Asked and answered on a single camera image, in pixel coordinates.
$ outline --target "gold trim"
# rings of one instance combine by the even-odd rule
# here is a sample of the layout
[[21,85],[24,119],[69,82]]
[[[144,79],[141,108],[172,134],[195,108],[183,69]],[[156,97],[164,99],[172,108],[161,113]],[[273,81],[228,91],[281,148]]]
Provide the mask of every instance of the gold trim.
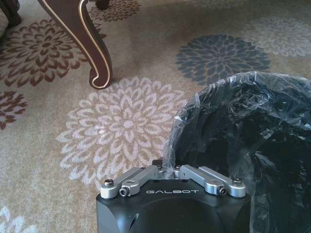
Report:
[[99,78],[99,72],[98,72],[98,69],[92,59],[92,57],[90,56],[90,54],[88,53],[88,51],[85,49],[85,47],[82,45],[81,41],[73,34],[73,32],[65,25],[65,23],[58,17],[58,15],[52,10],[52,8],[46,3],[45,0],[42,0],[43,4],[48,8],[49,11],[52,12],[52,14],[55,16],[55,18],[65,27],[65,29],[72,35],[72,37],[78,42],[78,44],[81,46],[81,48],[84,50],[84,52],[87,54],[89,60],[91,61],[94,69],[95,69],[95,72],[96,72],[96,77],[93,78],[92,80],[92,85],[93,87],[95,88],[105,88],[108,83],[109,83],[109,80],[110,80],[110,69],[109,69],[109,66],[108,66],[108,63],[106,61],[106,58],[105,56],[103,55],[102,53],[102,50],[98,47],[96,41],[94,40],[94,38],[92,37],[92,34],[90,33],[90,31],[88,30],[87,26],[86,26],[86,23],[83,19],[83,15],[82,15],[82,4],[85,2],[85,1],[88,1],[88,0],[80,0],[79,2],[79,7],[78,7],[78,10],[79,10],[79,16],[80,16],[80,20],[83,24],[83,27],[84,29],[86,30],[88,36],[90,37],[91,41],[93,42],[93,44],[95,45],[96,49],[98,50],[98,52],[100,53],[100,55],[102,56],[104,62],[105,62],[105,65],[106,65],[106,68],[107,68],[107,72],[108,72],[108,77],[107,77],[107,82],[103,85],[103,86],[97,86],[94,84],[94,81],[96,79]]

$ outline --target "metal bracket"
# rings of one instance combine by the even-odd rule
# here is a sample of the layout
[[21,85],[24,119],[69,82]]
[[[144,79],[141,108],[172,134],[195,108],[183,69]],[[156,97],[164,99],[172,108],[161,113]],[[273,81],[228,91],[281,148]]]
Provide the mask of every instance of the metal bracket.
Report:
[[[159,161],[156,161],[147,168],[133,167],[115,180],[105,180],[101,186],[101,197],[104,199],[114,198],[118,193],[122,197],[129,197],[139,193],[148,180],[158,180],[163,178],[163,168]],[[190,165],[176,166],[174,169],[176,179],[192,179],[209,194],[229,195],[235,198],[242,198],[246,195],[246,186],[241,180],[230,179],[206,166],[198,169]]]
[[139,167],[133,167],[115,180],[105,180],[105,183],[101,186],[101,197],[104,199],[114,198],[119,193],[122,182],[130,179],[140,172],[141,169]]
[[225,195],[227,190],[224,183],[217,177],[211,177],[204,172],[191,167],[190,165],[183,165],[179,170],[180,179],[192,179],[201,185],[209,194]]
[[201,166],[198,168],[199,171],[204,172],[205,174],[213,177],[213,178],[217,178],[219,180],[221,180],[227,191],[228,194],[233,196],[234,198],[242,198],[245,197],[246,195],[246,186],[245,184],[237,178],[233,178],[230,179],[227,176],[224,176],[206,166]]
[[129,197],[139,193],[140,187],[148,180],[157,180],[159,177],[158,167],[150,165],[136,176],[122,182],[119,193],[122,197]]

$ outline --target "trash can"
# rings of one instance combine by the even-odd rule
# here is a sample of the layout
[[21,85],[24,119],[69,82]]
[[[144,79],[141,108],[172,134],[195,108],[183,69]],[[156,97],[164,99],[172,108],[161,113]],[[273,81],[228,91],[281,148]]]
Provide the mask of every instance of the trash can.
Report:
[[165,178],[176,164],[241,178],[250,232],[311,233],[310,81],[247,72],[209,85],[174,118]]

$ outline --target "dark wood leg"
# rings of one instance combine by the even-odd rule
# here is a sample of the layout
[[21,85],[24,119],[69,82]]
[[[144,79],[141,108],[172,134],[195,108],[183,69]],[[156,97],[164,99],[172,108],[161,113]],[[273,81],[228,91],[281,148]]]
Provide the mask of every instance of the dark wood leg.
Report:
[[85,54],[91,65],[90,85],[96,89],[108,87],[112,79],[111,59],[88,15],[86,9],[88,0],[38,1],[51,17],[69,33]]
[[96,6],[100,10],[106,10],[109,7],[110,0],[98,0]]

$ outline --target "patterned carpet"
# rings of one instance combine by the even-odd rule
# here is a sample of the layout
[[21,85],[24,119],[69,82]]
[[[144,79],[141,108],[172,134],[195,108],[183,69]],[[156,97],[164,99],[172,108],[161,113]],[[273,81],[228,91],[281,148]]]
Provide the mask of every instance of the patterned carpet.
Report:
[[107,178],[162,155],[172,118],[207,84],[261,70],[311,79],[309,0],[88,4],[113,61],[105,90],[35,0],[0,41],[0,233],[95,233]]

